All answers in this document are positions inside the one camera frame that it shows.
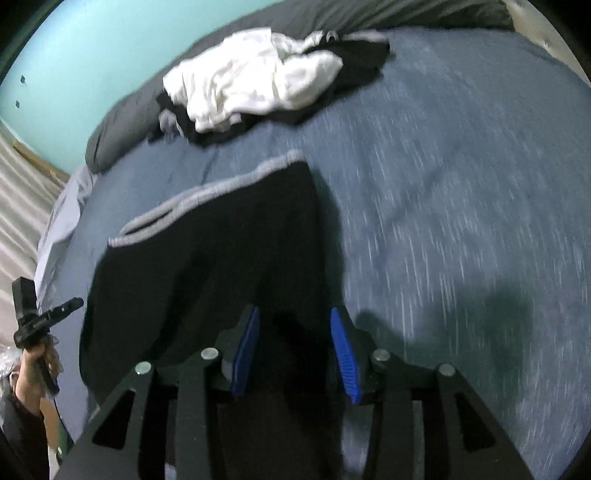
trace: black cloth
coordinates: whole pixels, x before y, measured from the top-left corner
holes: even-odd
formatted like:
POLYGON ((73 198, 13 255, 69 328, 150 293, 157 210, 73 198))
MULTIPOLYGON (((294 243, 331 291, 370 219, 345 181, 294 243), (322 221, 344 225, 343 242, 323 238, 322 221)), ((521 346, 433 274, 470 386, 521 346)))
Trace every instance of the black cloth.
POLYGON ((329 304, 317 195, 302 161, 109 247, 87 302, 80 373, 102 403, 139 362, 182 362, 243 308, 261 331, 246 398, 220 409, 230 478, 332 478, 329 304))
POLYGON ((43 416, 29 412, 14 393, 4 405, 2 431, 12 451, 35 480, 49 480, 49 457, 43 416))
MULTIPOLYGON (((342 95, 376 80, 381 75, 381 69, 390 54, 390 43, 387 41, 340 40, 336 33, 330 32, 320 40, 318 45, 306 49, 303 53, 308 54, 319 50, 328 50, 340 57, 343 67, 334 82, 314 103, 299 110, 276 110, 265 115, 237 112, 241 116, 240 123, 232 125, 227 131, 201 133, 195 130, 195 122, 189 118, 186 106, 173 104, 166 91, 158 95, 156 101, 162 110, 168 109, 175 114, 183 135, 189 141, 204 147, 229 141, 265 119, 287 125, 297 125, 342 95)), ((150 141, 155 141, 163 136, 164 134, 158 127, 152 132, 150 141)))

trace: bedding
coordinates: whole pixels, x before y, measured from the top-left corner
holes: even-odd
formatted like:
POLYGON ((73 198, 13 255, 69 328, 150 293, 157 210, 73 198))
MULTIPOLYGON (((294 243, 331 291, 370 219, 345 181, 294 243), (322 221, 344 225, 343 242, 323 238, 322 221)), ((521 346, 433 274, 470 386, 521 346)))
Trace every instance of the bedding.
MULTIPOLYGON (((263 122, 223 145, 176 138, 130 151, 96 182, 46 307, 86 298, 108 239, 134 217, 300 149, 334 303, 407 362, 454 363, 535 477, 556 479, 591 427, 591 90, 516 33, 386 35, 397 57, 383 78, 297 127, 263 122)), ((83 315, 53 331, 57 405, 74 439, 94 408, 78 368, 83 315)), ((352 471, 366 420, 343 427, 352 471)))
POLYGON ((316 30, 341 34, 370 28, 420 25, 435 28, 512 30, 499 0, 286 0, 242 17, 195 42, 139 90, 122 98, 90 136, 86 164, 93 173, 108 170, 158 127, 163 77, 179 62, 198 56, 240 30, 269 27, 303 39, 316 30))

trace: person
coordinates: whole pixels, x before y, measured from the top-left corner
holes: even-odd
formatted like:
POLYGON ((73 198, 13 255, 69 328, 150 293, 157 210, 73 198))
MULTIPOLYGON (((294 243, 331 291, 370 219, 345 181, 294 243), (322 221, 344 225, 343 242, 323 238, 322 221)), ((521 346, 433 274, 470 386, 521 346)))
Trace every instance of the person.
POLYGON ((49 480, 49 458, 41 399, 45 386, 38 373, 37 360, 44 358, 55 378, 61 370, 52 342, 25 349, 20 364, 8 378, 8 394, 4 398, 2 431, 10 447, 35 480, 49 480))

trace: metal bolt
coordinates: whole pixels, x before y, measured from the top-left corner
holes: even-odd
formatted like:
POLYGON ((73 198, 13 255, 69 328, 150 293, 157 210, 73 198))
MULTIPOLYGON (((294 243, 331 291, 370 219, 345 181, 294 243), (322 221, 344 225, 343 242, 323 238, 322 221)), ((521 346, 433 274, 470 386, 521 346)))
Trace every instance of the metal bolt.
POLYGON ((220 352, 217 351, 217 348, 208 347, 201 350, 201 358, 204 360, 215 360, 220 352))
POLYGON ((456 367, 450 364, 439 365, 439 373, 444 377, 453 377, 456 374, 456 367))
POLYGON ((390 360, 390 352, 384 348, 377 348, 371 354, 372 358, 377 362, 387 362, 390 360))
POLYGON ((138 375, 150 373, 150 370, 152 370, 152 364, 150 362, 140 362, 135 366, 135 373, 138 375))

